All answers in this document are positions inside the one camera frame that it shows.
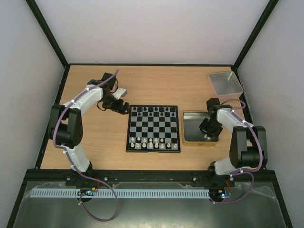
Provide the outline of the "yellow metal tin box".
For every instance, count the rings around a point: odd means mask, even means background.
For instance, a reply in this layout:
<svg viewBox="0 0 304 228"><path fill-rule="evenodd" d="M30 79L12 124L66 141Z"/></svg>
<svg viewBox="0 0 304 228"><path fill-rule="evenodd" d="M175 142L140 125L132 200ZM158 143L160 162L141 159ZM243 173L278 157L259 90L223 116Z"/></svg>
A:
<svg viewBox="0 0 304 228"><path fill-rule="evenodd" d="M202 111L185 111L181 117L182 143L185 146L215 146L218 139L210 139L204 137L200 131L199 125L209 118L207 112Z"/></svg>

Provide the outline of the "black white chess board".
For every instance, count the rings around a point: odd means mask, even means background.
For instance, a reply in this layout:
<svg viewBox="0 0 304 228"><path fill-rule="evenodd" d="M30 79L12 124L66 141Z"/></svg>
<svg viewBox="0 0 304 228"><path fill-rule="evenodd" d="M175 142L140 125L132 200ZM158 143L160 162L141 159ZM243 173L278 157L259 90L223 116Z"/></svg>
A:
<svg viewBox="0 0 304 228"><path fill-rule="evenodd" d="M146 148L142 147L143 138L147 141ZM153 139L153 148L149 148L149 139ZM159 147L155 148L154 139L158 138ZM131 148L130 144L134 143L135 147ZM166 144L170 143L171 148L167 149ZM177 143L178 148L174 149L173 145ZM180 153L180 133L178 120L178 107L176 105L131 105L129 109L128 131L126 138L126 152L159 152L159 153Z"/></svg>

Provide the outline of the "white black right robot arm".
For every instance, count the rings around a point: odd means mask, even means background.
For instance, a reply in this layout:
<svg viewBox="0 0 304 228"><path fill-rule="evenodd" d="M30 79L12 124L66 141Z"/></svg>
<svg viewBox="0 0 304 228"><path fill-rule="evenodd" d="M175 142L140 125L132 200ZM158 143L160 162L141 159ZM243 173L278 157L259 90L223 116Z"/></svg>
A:
<svg viewBox="0 0 304 228"><path fill-rule="evenodd" d="M203 143L215 145L223 127L232 133L229 156L212 162L207 169L206 179L212 186L220 185L227 178L233 180L233 175L236 174L259 171L267 161L266 130L237 114L237 109L245 107L245 103L242 103L240 107L234 108L215 98L207 101L208 117L199 126Z"/></svg>

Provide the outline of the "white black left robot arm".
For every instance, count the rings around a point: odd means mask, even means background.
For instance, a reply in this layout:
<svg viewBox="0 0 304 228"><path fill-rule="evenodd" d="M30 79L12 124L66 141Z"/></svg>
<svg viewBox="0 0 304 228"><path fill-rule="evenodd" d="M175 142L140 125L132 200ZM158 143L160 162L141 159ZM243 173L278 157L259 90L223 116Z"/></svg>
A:
<svg viewBox="0 0 304 228"><path fill-rule="evenodd" d="M76 97L51 108L48 123L48 138L56 148L62 149L71 163L71 169L85 173L91 162L86 157L81 141L83 138L83 115L93 105L102 104L101 111L111 110L119 114L129 113L129 104L122 97L126 89L119 87L116 78L91 80Z"/></svg>

